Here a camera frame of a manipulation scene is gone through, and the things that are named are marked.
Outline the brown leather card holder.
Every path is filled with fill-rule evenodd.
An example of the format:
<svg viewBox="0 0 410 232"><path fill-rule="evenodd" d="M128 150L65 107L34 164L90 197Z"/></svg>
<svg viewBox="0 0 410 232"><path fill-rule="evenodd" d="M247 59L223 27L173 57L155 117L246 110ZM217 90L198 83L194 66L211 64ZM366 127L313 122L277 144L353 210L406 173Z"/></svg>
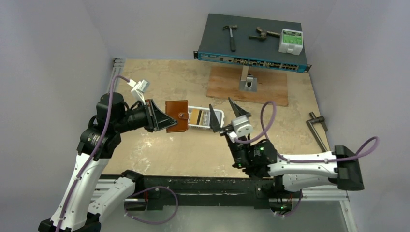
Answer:
<svg viewBox="0 0 410 232"><path fill-rule="evenodd" d="M188 100L166 101L165 113L176 120L176 124L167 128L167 133L185 132L188 130Z"/></svg>

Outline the white plastic basket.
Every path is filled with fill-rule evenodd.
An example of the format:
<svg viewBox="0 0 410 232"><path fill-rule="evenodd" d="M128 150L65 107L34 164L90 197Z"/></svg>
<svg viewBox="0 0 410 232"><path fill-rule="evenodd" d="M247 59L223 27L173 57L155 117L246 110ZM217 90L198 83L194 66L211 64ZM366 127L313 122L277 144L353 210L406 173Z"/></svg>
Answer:
<svg viewBox="0 0 410 232"><path fill-rule="evenodd" d="M201 124L201 125L193 125L193 124L190 124L190 123L189 123L192 109L200 109L200 110L203 110L204 116L203 116L203 121L202 121L202 124ZM189 113L188 125L189 125L190 127L201 128L201 129L210 129L210 125L209 125L209 121L210 121L210 111L209 111L209 108L188 106L188 113Z"/></svg>

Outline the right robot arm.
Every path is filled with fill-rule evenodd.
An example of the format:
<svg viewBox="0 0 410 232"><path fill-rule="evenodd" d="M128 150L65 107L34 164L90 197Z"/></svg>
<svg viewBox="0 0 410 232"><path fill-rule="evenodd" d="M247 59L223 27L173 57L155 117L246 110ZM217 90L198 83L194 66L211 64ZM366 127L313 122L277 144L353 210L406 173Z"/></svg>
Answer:
<svg viewBox="0 0 410 232"><path fill-rule="evenodd" d="M335 185L345 191L364 190L358 156L343 145L332 151L308 155L282 155L268 138L276 116L276 103L267 101L263 108L271 105L273 112L263 131L250 138L253 126L249 122L251 113L229 99L235 118L230 124L221 126L213 106L209 106L210 127L213 132L225 137L232 154L233 167L242 170L250 178L279 178L271 184L272 192L279 197L301 189Z"/></svg>

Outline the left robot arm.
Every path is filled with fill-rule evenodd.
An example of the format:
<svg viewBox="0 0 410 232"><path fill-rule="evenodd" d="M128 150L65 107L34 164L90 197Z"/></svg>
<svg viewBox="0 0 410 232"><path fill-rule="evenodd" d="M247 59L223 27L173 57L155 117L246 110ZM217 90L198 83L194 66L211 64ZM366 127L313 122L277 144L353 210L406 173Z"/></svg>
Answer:
<svg viewBox="0 0 410 232"><path fill-rule="evenodd" d="M91 204L102 171L121 142L121 134L144 128L148 132L167 129L177 120L161 111L152 99L137 101L132 107L120 93L106 93L96 105L87 129L81 134L72 177L59 207L50 219L40 222L40 232L99 232L103 216L114 202L144 193L142 176L125 171L113 190Z"/></svg>

